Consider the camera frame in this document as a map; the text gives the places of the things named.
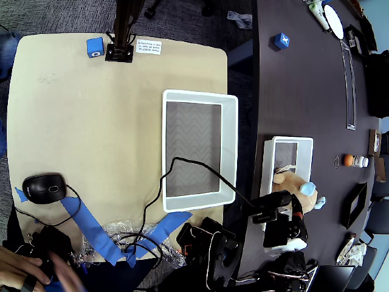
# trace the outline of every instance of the plush toy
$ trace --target plush toy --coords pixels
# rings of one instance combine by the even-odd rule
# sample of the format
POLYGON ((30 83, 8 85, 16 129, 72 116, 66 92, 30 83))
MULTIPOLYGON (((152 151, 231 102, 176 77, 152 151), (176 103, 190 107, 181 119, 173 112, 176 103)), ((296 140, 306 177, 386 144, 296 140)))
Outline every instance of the plush toy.
MULTIPOLYGON (((325 204, 325 197, 317 199, 316 186, 312 182, 306 182, 294 172, 277 173, 273 178, 273 192, 287 190, 294 193, 303 207, 303 213, 308 213, 313 208, 320 209, 325 204)), ((292 210, 292 204, 284 207, 292 210)))

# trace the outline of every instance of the black bag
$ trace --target black bag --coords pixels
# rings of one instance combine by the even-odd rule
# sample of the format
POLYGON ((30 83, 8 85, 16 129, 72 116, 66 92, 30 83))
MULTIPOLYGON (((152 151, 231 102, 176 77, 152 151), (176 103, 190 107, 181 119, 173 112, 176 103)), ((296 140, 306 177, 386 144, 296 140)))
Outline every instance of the black bag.
POLYGON ((365 63, 368 107, 371 116, 389 116, 389 51, 371 54, 365 63))

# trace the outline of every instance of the blue painter's tape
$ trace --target blue painter's tape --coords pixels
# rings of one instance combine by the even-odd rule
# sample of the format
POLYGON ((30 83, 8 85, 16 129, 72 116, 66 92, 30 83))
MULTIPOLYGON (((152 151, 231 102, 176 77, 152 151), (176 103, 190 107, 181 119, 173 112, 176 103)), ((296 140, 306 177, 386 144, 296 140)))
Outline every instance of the blue painter's tape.
MULTIPOLYGON (((77 211, 78 199, 67 196, 61 200, 61 203, 69 214, 74 214, 75 211, 77 211)), ((188 212, 169 213, 147 236, 156 243, 161 244, 174 230, 191 216, 192 214, 188 212)), ((133 248, 129 248, 127 253, 122 252, 105 233, 84 203, 81 204, 80 211, 73 217, 73 220, 81 229, 82 233, 84 233, 91 246, 112 265, 115 265, 122 257, 126 257, 126 261, 129 265, 134 267, 136 258, 141 258, 148 252, 143 248, 137 248, 135 255, 133 254, 133 248)), ((146 239, 140 240, 139 244, 149 249, 155 248, 155 245, 146 239)))
POLYGON ((19 190, 17 187, 15 187, 15 190, 16 192, 18 193, 19 197, 20 197, 20 202, 25 202, 25 201, 28 201, 26 195, 24 194, 24 192, 22 190, 19 190))
MULTIPOLYGON (((61 200, 69 215, 74 214, 78 209, 78 199, 67 196, 61 200)), ((91 246, 112 265, 115 265, 118 259, 123 257, 120 248, 118 248, 100 224, 92 216, 90 211, 81 202, 80 211, 73 217, 78 227, 84 233, 91 246)))

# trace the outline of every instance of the gray carpet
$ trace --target gray carpet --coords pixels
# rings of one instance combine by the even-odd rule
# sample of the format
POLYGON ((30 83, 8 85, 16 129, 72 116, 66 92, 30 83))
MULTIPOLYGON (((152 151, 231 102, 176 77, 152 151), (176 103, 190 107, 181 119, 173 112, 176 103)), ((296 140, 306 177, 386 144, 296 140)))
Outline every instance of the gray carpet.
MULTIPOLYGON (((146 0, 143 11, 151 6, 146 0)), ((234 22, 226 20, 229 10, 251 13, 251 0, 214 0, 216 11, 213 16, 201 16, 204 6, 201 0, 163 0, 153 19, 141 14, 133 31, 138 35, 168 38, 217 47, 226 52, 252 38, 252 31, 239 30, 234 22)), ((61 32, 105 32, 112 31, 115 18, 115 0, 0 0, 0 23, 21 35, 61 32)), ((228 74, 229 94, 239 98, 239 157, 237 188, 244 192, 245 165, 250 133, 250 104, 252 77, 230 71, 228 74)), ((9 81, 0 83, 0 119, 6 123, 9 81)), ((0 159, 0 242, 6 239, 7 220, 12 205, 8 161, 0 159)), ((239 200, 225 214, 224 222, 236 221, 233 214, 239 213, 239 200)), ((141 287, 160 283, 170 272, 167 264, 152 270, 141 287)))

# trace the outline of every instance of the white plate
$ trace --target white plate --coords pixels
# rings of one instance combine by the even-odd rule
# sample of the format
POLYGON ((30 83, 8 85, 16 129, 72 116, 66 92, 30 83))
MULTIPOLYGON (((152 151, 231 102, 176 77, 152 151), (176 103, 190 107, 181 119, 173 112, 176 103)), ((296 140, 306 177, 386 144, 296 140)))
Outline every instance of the white plate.
POLYGON ((329 5, 324 6, 324 13, 328 24, 336 37, 340 40, 344 37, 343 26, 336 11, 329 5))

